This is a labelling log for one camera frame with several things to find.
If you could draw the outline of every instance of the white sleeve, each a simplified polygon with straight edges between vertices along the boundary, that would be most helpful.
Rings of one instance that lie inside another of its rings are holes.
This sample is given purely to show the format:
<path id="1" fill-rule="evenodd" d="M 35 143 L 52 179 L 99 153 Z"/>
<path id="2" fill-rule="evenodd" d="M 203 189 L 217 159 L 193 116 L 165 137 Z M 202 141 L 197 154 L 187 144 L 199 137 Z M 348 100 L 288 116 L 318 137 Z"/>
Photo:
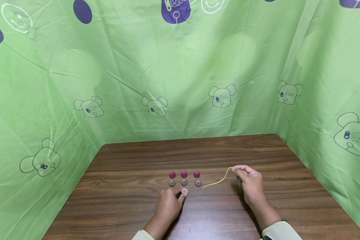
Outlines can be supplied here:
<path id="1" fill-rule="evenodd" d="M 277 222 L 263 230 L 264 240 L 302 240 L 288 222 Z"/>
<path id="2" fill-rule="evenodd" d="M 145 230 L 140 230 L 136 233 L 136 235 L 132 238 L 132 240 L 155 240 L 152 238 L 149 233 L 145 232 Z"/>

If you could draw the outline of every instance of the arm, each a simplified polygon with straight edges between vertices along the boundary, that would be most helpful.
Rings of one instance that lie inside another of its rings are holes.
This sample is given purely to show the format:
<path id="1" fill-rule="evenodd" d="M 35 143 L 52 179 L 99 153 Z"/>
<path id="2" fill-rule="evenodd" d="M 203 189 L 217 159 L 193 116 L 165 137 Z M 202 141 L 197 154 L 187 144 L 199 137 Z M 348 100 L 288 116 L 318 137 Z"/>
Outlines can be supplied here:
<path id="1" fill-rule="evenodd" d="M 244 190 L 245 202 L 253 211 L 263 236 L 271 237 L 273 240 L 301 240 L 266 198 L 261 173 L 246 165 L 234 166 L 232 171 L 238 177 L 239 184 Z"/>
<path id="2" fill-rule="evenodd" d="M 154 216 L 132 240 L 162 240 L 172 222 L 177 218 L 188 194 L 177 194 L 180 188 L 163 190 L 157 200 Z"/>

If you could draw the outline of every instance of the yellow string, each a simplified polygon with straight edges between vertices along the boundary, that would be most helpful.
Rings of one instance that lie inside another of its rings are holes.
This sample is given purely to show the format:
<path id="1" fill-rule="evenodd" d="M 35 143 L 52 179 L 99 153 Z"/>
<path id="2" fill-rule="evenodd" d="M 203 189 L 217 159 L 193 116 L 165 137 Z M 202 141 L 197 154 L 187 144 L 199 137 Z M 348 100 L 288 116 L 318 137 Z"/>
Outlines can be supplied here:
<path id="1" fill-rule="evenodd" d="M 216 184 L 219 184 L 220 182 L 222 182 L 222 181 L 227 177 L 228 171 L 229 171 L 230 169 L 232 169 L 232 167 L 228 167 L 227 172 L 225 173 L 225 176 L 223 177 L 223 179 L 221 179 L 221 180 L 218 181 L 218 182 L 208 184 L 208 185 L 206 185 L 205 187 L 203 187 L 203 189 L 206 188 L 206 187 L 209 187 L 209 186 L 212 186 L 212 185 L 216 185 Z"/>

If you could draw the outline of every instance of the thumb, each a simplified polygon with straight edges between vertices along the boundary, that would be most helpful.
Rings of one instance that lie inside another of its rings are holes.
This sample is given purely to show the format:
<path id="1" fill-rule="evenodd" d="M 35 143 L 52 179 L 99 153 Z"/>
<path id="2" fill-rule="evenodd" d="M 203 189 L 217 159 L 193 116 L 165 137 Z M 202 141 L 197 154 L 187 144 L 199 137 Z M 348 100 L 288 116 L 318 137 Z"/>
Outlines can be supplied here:
<path id="1" fill-rule="evenodd" d="M 249 178 L 249 176 L 245 172 L 241 171 L 238 168 L 235 169 L 235 174 L 241 179 L 241 182 L 244 182 L 244 183 Z"/>
<path id="2" fill-rule="evenodd" d="M 179 202 L 181 207 L 183 207 L 185 198 L 187 198 L 187 196 L 185 196 L 184 194 L 181 194 L 180 197 L 177 199 L 177 201 Z"/>

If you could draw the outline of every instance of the green curtain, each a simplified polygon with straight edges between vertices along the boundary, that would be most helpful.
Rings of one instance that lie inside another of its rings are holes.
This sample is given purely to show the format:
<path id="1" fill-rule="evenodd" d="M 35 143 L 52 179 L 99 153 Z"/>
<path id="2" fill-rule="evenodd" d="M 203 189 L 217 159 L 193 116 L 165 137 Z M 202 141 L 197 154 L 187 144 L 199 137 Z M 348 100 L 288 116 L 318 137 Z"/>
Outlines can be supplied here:
<path id="1" fill-rule="evenodd" d="M 360 226 L 360 0 L 0 0 L 0 240 L 103 144 L 260 133 Z"/>

